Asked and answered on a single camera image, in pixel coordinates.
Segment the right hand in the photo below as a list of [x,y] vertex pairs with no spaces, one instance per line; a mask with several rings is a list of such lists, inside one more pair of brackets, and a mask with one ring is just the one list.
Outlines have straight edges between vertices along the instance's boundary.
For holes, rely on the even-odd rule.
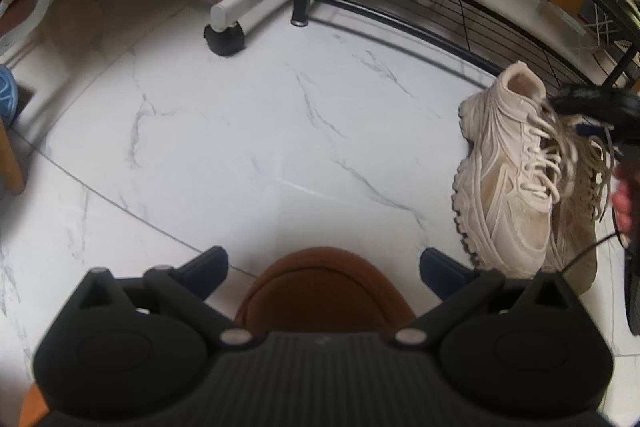
[[625,159],[614,170],[617,187],[611,196],[617,228],[634,240],[639,228],[639,161]]

